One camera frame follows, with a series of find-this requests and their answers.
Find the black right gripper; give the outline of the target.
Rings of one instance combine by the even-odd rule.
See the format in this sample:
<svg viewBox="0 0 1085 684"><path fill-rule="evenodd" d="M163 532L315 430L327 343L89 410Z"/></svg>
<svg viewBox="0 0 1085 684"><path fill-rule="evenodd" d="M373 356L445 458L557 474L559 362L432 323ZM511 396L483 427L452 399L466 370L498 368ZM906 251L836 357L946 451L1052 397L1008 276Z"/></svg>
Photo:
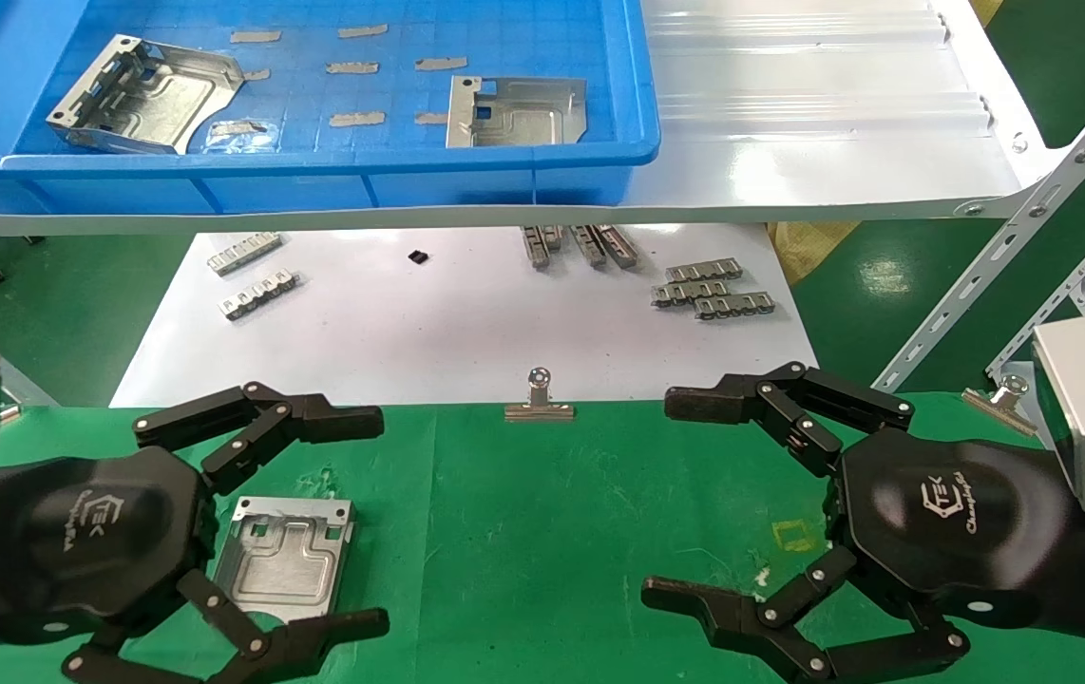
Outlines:
<svg viewBox="0 0 1085 684"><path fill-rule="evenodd" d="M911 436L903 432L911 404L797 362L764 375L724 375L715 387L669 387L664 411L685 423L760 425L815 477L832 476L841 459L835 481L847 541L878 597L926 600L981 626L1059 631L1071 623L1064 554L1078 505L1048 451ZM817 416L871 436L841 458L841 439ZM971 650L959 629L920 603L899 615L911 624L908 634L826 649L804 637L800 620L856 575L858 563L837 546L768 600L647 577L641 600L697 619L712 648L758 657L786 683L932 675Z"/></svg>

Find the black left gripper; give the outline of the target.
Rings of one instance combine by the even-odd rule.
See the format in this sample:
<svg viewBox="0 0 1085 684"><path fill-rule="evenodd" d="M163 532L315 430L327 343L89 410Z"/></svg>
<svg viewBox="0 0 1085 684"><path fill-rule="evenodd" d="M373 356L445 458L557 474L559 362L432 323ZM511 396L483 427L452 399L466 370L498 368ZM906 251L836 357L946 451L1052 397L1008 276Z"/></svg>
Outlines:
<svg viewBox="0 0 1085 684"><path fill-rule="evenodd" d="M0 467L0 644L95 634L62 662L73 683L282 683L317 675L334 646L390 632L385 609L260 631L200 571L219 528L212 492L233 494L294 442L382 436L381 408L252 382L151 411L133 432L143 449L122 458ZM170 453L229 433L202 476ZM128 636L184 601L237 649L219 672L202 680L122 657Z"/></svg>

